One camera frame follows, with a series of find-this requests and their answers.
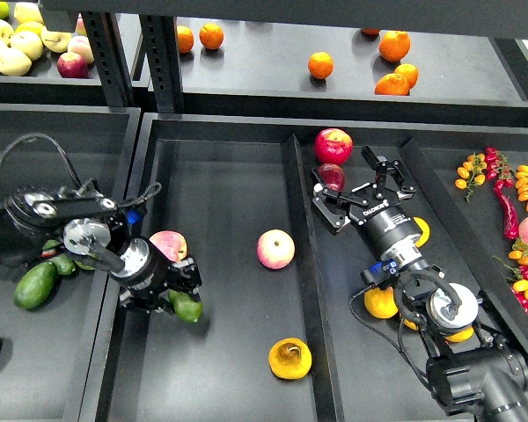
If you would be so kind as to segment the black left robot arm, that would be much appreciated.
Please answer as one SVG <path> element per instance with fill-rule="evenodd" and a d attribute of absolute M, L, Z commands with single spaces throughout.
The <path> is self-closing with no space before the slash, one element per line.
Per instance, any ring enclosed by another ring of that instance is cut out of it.
<path fill-rule="evenodd" d="M 121 286 L 119 303 L 126 309 L 177 317 L 202 309 L 202 280 L 194 257 L 172 261 L 150 239 L 132 233 L 133 225 L 142 220 L 145 202 L 161 191 L 158 182 L 134 199 L 113 200 L 99 190 L 96 179 L 79 179 L 56 139 L 29 133 L 0 152 L 0 185 L 6 157 L 19 145 L 39 139 L 54 145 L 72 185 L 24 186 L 0 196 L 0 264 L 29 264 L 48 253 L 63 253 L 109 273 Z"/>

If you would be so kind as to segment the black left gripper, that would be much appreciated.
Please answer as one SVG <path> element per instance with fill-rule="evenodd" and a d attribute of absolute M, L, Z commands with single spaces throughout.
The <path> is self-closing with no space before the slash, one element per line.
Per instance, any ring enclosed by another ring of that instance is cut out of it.
<path fill-rule="evenodd" d="M 168 299 L 170 290 L 186 293 L 195 302 L 202 301 L 202 278 L 194 256 L 172 262 L 150 240 L 135 237 L 118 260 L 119 264 L 109 273 L 124 288 L 119 304 L 126 310 L 173 314 Z"/>

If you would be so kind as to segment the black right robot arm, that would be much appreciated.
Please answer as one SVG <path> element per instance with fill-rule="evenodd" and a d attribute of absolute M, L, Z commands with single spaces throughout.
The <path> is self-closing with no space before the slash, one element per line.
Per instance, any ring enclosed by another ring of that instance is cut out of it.
<path fill-rule="evenodd" d="M 375 261 L 361 273 L 368 316 L 397 318 L 399 330 L 414 330 L 427 360 L 414 374 L 443 411 L 468 413 L 477 421 L 528 421 L 528 353 L 514 345 L 505 327 L 480 320 L 488 298 L 450 282 L 422 255 L 428 232 L 404 210 L 415 194 L 403 163 L 364 147 L 374 170 L 370 183 L 345 190 L 330 164 L 312 170 L 312 205 L 338 233 L 356 229 Z"/>

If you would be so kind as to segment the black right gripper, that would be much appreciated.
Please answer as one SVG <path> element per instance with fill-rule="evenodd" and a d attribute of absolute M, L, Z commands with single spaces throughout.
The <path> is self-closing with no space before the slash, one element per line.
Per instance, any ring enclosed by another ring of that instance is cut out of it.
<path fill-rule="evenodd" d="M 376 156 L 369 146 L 362 147 L 361 155 L 375 172 L 374 183 L 354 188 L 351 193 L 329 188 L 319 171 L 312 169 L 312 204 L 323 223 L 337 234 L 352 222 L 373 256 L 378 261 L 394 261 L 398 272 L 428 268 L 415 244 L 422 231 L 400 204 L 400 200 L 409 200 L 416 193 L 412 177 L 400 160 Z M 397 192 L 385 188 L 387 177 L 393 179 Z"/>

